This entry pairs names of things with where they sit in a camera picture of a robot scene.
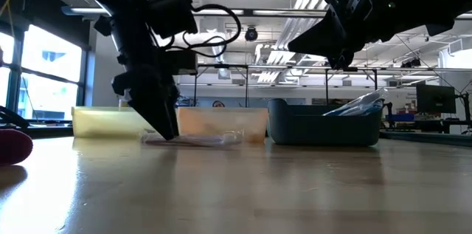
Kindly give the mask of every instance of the dark blue plastic bin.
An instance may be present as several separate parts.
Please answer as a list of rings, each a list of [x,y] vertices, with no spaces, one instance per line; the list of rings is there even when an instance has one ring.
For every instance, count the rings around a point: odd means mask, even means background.
[[[369,146],[378,142],[382,111],[367,116],[322,116],[336,108],[269,100],[268,134],[281,145]]]

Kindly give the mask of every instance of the window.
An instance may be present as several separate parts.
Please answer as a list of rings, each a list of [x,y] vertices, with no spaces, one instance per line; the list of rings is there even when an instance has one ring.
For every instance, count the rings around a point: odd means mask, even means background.
[[[12,63],[13,47],[15,46],[15,39],[4,33],[0,33],[0,47],[3,51],[4,63]]]
[[[9,35],[0,32],[0,47],[3,55],[0,61],[3,63],[12,63],[13,47],[15,39]],[[8,84],[10,81],[10,69],[6,67],[0,68],[0,106],[7,105]]]
[[[7,105],[9,79],[10,70],[4,67],[0,68],[0,106]]]
[[[81,48],[39,27],[30,25],[24,33],[24,68],[78,82],[81,58]]]
[[[21,75],[18,114],[25,119],[72,120],[77,85],[36,75]]]

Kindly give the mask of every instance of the yellow plastic bin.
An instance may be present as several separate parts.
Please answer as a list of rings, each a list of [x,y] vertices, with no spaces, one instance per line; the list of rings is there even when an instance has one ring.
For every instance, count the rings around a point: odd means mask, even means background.
[[[154,128],[132,108],[75,107],[72,108],[74,136],[81,138],[137,138]]]

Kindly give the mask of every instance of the red object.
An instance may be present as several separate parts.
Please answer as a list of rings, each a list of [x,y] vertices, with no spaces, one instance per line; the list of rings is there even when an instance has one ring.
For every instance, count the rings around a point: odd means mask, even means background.
[[[0,166],[20,163],[30,156],[32,140],[16,130],[0,130]]]

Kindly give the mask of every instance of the plastic bin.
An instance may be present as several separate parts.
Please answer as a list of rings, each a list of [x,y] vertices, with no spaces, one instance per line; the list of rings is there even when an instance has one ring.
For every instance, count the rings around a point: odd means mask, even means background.
[[[244,141],[264,143],[267,109],[246,108],[178,108],[181,134],[221,135],[244,130]]]
[[[268,101],[269,135],[281,145],[369,146],[378,142],[382,111],[367,116],[322,116],[338,106],[289,106]]]
[[[137,138],[154,128],[132,108],[72,108],[74,136],[81,138]]]

